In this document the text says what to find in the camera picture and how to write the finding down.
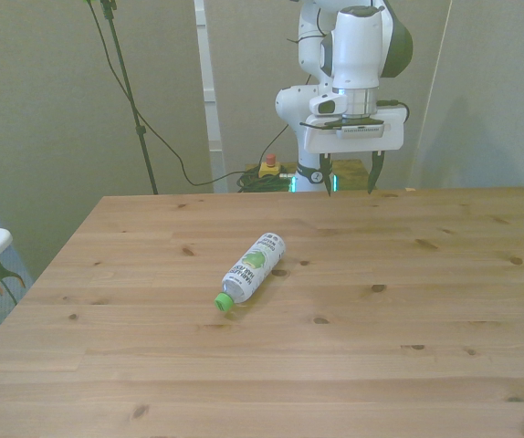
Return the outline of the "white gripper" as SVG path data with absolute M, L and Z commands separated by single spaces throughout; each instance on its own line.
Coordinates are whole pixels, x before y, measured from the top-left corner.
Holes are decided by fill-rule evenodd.
M 404 107 L 378 108 L 368 121 L 345 121 L 336 116 L 310 115 L 302 124 L 303 147 L 320 154 L 320 172 L 328 195 L 332 191 L 329 153 L 373 151 L 367 191 L 371 193 L 383 169 L 383 151 L 397 151 L 404 140 Z

